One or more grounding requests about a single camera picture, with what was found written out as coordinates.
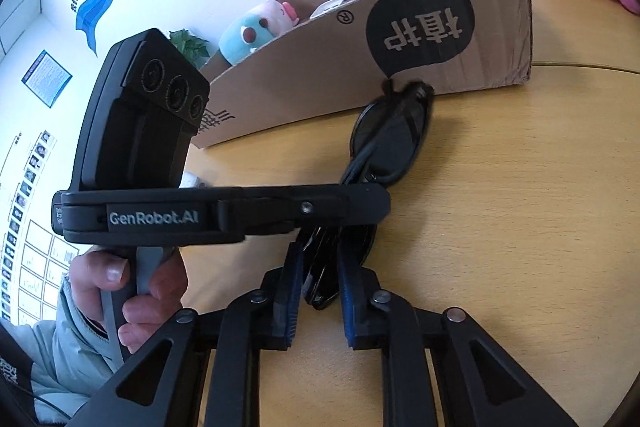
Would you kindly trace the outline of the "person left hand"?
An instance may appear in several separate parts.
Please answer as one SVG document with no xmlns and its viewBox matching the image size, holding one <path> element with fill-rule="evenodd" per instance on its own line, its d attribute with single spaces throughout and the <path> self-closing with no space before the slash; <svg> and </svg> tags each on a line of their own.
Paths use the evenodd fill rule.
<svg viewBox="0 0 640 427">
<path fill-rule="evenodd" d="M 129 281 L 128 262 L 109 251 L 92 247 L 70 265 L 70 288 L 76 307 L 88 323 L 105 333 L 101 291 L 119 291 Z M 186 266 L 178 249 L 153 273 L 149 295 L 137 295 L 122 305 L 125 324 L 118 329 L 120 344 L 130 353 L 140 349 L 151 336 L 182 308 L 188 288 Z"/>
</svg>

